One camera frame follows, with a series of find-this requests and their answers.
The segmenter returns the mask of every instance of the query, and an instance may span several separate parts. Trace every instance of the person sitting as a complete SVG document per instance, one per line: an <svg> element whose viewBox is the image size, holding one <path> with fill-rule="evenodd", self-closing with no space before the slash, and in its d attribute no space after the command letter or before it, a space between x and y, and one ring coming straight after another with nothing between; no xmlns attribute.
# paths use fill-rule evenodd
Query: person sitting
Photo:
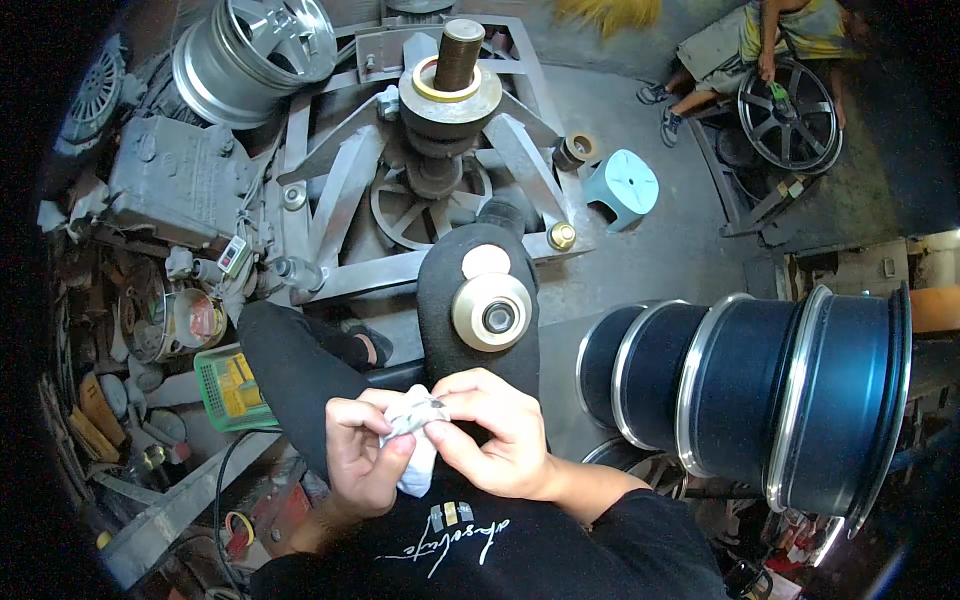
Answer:
<svg viewBox="0 0 960 600"><path fill-rule="evenodd" d="M660 137L673 148L684 116L721 94L735 94L755 64L769 84L776 76L775 55L792 50L798 60L860 59L868 33L863 14L844 9L836 0L751 0L682 42L677 50L681 69L667 84L649 85L636 96L645 105L658 104L693 84L680 102L663 109ZM843 129L847 116L841 74L834 64L830 89Z"/></svg>

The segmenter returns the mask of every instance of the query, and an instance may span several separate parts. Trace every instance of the brass ring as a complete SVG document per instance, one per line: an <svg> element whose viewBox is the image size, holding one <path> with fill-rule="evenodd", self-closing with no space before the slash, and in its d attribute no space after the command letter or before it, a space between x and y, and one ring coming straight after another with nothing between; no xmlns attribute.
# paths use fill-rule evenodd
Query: brass ring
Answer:
<svg viewBox="0 0 960 600"><path fill-rule="evenodd" d="M433 100L434 102L460 102L461 100L466 100L473 94L477 93L477 90L480 89L480 80L483 75L480 73L480 65L473 65L473 81L470 82L470 85L459 90L459 91L440 91L434 89L429 85L423 82L423 69L437 63L439 55L434 55L432 57L427 57L421 60L417 66L414 67L412 82L414 89L420 96L423 96L427 100Z"/></svg>

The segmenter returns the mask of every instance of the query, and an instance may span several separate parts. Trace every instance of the yellow tape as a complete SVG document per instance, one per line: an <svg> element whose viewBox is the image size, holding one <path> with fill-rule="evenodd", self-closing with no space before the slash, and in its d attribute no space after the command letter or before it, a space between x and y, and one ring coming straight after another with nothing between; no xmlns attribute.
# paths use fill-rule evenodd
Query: yellow tape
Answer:
<svg viewBox="0 0 960 600"><path fill-rule="evenodd" d="M457 505L453 502L444 504L444 513L446 514L446 526L453 527L457 524Z"/></svg>
<svg viewBox="0 0 960 600"><path fill-rule="evenodd" d="M227 513L227 533L233 537L233 526L230 525L230 519L239 516L240 520L243 521L243 524L247 527L247 546L253 545L253 526L250 524L250 520L243 514L237 513L236 511L230 511Z"/></svg>
<svg viewBox="0 0 960 600"><path fill-rule="evenodd" d="M470 82L470 85L459 91L440 91L424 83L423 69L436 64L437 57L438 55L427 57L414 67L412 82L414 89L420 96L423 96L427 100L433 100L434 102L460 102L477 93L477 90L480 89L480 80L483 79L483 75L480 73L480 65L478 64L473 65L473 81Z"/></svg>

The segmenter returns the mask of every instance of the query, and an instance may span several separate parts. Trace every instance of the foot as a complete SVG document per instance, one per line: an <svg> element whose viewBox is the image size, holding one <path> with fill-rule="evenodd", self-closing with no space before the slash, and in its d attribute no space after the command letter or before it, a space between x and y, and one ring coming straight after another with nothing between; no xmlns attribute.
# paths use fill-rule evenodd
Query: foot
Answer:
<svg viewBox="0 0 960 600"><path fill-rule="evenodd" d="M367 362L371 365L375 365L376 347L373 345L373 342L370 341L370 338L362 333L354 333L353 337L363 342L363 345L367 347Z"/></svg>
<svg viewBox="0 0 960 600"><path fill-rule="evenodd" d="M660 138L667 148L673 148L677 145L677 129L684 121L679 114L670 111L671 107L663 109L663 120L660 123Z"/></svg>
<svg viewBox="0 0 960 600"><path fill-rule="evenodd" d="M386 336L370 329L359 321L350 319L341 324L347 330L347 335L358 338L367 347L370 364L373 367L383 367L394 354L394 345Z"/></svg>
<svg viewBox="0 0 960 600"><path fill-rule="evenodd" d="M645 105L659 104L670 97L670 92L661 84L647 85L636 93L636 98Z"/></svg>

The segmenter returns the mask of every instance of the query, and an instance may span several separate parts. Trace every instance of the threaded spindle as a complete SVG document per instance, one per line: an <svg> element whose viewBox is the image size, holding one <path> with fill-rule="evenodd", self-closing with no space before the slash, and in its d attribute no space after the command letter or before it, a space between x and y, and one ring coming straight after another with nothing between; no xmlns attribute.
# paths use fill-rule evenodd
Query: threaded spindle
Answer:
<svg viewBox="0 0 960 600"><path fill-rule="evenodd" d="M470 85L485 34L483 25L476 21L453 19L446 22L444 36L440 39L434 89L460 91Z"/></svg>

